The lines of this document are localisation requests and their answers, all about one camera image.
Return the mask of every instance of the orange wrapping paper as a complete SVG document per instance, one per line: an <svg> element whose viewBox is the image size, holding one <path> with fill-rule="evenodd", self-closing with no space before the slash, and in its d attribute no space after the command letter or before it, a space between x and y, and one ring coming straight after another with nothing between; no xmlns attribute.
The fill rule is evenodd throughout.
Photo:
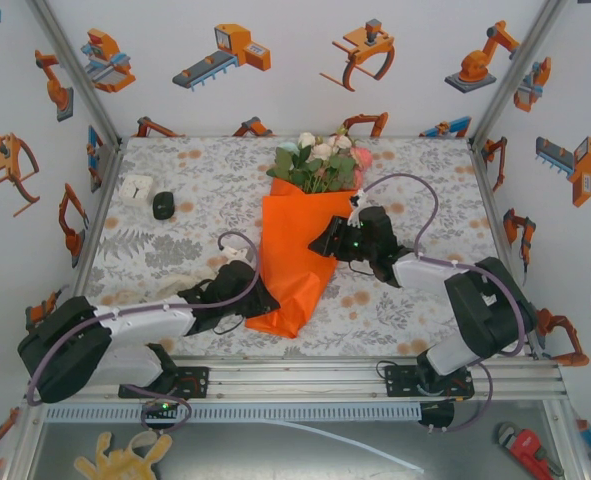
<svg viewBox="0 0 591 480"><path fill-rule="evenodd" d="M246 327L295 338L313 315L337 260L308 249L333 215L348 217L355 192L305 194L273 179L271 194L262 204L261 275L281 308L246 320Z"/></svg>

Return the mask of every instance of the black computer mouse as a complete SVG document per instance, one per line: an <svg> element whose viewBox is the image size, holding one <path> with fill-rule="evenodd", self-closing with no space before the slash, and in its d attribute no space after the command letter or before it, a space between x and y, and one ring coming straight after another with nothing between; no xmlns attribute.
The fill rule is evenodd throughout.
<svg viewBox="0 0 591 480"><path fill-rule="evenodd" d="M175 213L173 192L159 192L153 198L153 216L156 220L168 220Z"/></svg>

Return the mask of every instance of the white wall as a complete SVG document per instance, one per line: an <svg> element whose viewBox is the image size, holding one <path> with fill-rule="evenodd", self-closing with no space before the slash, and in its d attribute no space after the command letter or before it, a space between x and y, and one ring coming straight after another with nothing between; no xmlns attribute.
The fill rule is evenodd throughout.
<svg viewBox="0 0 591 480"><path fill-rule="evenodd" d="M571 151L591 136L591 4L571 2L536 60L545 56L552 59L552 73L543 98L531 113L510 105L493 129L493 140L508 139L506 181L495 197L501 213L514 207L537 224L527 296L538 308L569 317L591 359L591 198L574 207L565 175L535 160L538 136ZM491 181L496 176L491 164ZM570 351L562 333L547 342L552 354ZM591 422L591 362L563 373L573 405Z"/></svg>
<svg viewBox="0 0 591 480"><path fill-rule="evenodd" d="M231 135L254 115L276 134L333 131L346 117L382 111L390 113L385 135L415 136L465 115L475 122L499 82L462 94L444 77L459 71L465 55L483 47L486 29L499 20L506 20L507 31L523 39L541 6L533 0L51 3L84 64L79 48L90 28L111 35L132 57L136 82L117 93L98 92L122 135L135 133L137 119L144 115L189 135ZM355 72L356 92L351 93L319 72L341 78L346 54L331 42L371 18L395 37L396 58L379 82ZM173 84L180 71L216 50L213 28L220 23L250 29L253 40L271 50L272 68L232 69L194 92ZM500 47L490 70L501 79L509 63L508 52Z"/></svg>
<svg viewBox="0 0 591 480"><path fill-rule="evenodd" d="M26 2L0 0L0 8L0 135L13 132L32 149L40 172L25 186L41 197L13 218L23 199L10 182L0 184L1 423L21 400L28 379L16 352L25 336L25 308L39 304L64 283L72 285L76 274L57 220L64 182L74 188L91 221L100 191L91 195L89 188L86 142L91 120L86 108L76 95L74 116L57 122L55 105L46 92L46 76L35 65L34 56L35 49L44 54L52 49ZM71 86L60 67L54 71L63 86ZM27 164L20 156L23 173L29 171ZM76 230L82 227L73 208L67 219Z"/></svg>

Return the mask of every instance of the pink rose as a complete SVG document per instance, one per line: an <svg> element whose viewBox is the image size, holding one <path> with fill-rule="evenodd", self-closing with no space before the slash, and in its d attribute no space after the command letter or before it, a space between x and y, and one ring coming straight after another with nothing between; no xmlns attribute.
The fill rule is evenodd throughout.
<svg viewBox="0 0 591 480"><path fill-rule="evenodd" d="M351 157L357 162L360 170L368 170L373 165L373 155L370 150L364 147L353 147L351 148Z"/></svg>
<svg viewBox="0 0 591 480"><path fill-rule="evenodd" d="M363 184L364 184L364 174L362 173L361 170L356 168L355 170L353 170L353 189L359 190L360 188L362 188Z"/></svg>

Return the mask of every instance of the floral tablecloth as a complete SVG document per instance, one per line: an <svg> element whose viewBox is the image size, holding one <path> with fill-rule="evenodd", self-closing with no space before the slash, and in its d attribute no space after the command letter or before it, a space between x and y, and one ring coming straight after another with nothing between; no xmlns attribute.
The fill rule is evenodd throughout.
<svg viewBox="0 0 591 480"><path fill-rule="evenodd" d="M173 274L203 277L225 261L215 240L235 229L259 243L262 197L270 190L265 171L283 138L133 138L113 192L86 295L93 303L151 300ZM374 154L365 184L390 173L425 178L440 199L422 249L437 258L479 261L497 255L464 139L364 139ZM150 175L156 190L175 195L176 213L166 221L151 208L124 205L118 196L127 174ZM412 245L432 209L432 197L410 179L392 179L369 192L385 206L398 240ZM243 247L230 237L228 244ZM236 319L225 319L226 328ZM378 356L414 355L456 330L444 300L412 289L395 289L340 264L309 323L296 339L243 327L165 340L186 355Z"/></svg>

